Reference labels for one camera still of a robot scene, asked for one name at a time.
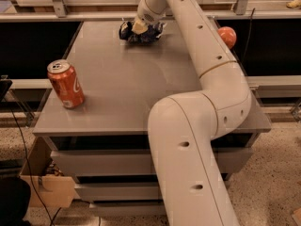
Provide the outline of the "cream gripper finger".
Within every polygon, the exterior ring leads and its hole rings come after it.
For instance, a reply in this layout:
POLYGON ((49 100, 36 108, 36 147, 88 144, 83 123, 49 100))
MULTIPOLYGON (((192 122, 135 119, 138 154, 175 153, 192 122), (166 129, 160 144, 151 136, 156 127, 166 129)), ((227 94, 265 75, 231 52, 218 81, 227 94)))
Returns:
POLYGON ((137 34, 143 34, 148 30, 148 25, 140 19, 134 20, 132 31, 137 34))

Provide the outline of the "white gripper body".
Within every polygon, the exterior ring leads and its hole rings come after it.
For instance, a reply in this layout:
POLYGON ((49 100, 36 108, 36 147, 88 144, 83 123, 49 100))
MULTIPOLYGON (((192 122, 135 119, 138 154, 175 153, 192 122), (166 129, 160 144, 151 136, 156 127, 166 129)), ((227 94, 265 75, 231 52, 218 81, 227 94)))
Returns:
POLYGON ((166 13, 166 0, 140 0, 136 18, 145 24, 157 24, 166 13))

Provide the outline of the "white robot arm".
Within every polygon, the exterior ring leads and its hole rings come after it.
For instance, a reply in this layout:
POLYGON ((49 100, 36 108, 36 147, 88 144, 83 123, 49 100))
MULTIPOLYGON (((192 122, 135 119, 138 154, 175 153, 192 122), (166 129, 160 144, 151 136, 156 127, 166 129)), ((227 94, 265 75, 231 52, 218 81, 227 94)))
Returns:
POLYGON ((167 96, 151 109, 152 161, 170 226, 240 226, 214 158, 212 140, 239 127, 251 107, 240 65, 196 0, 141 0, 138 20, 170 9, 201 89, 167 96))

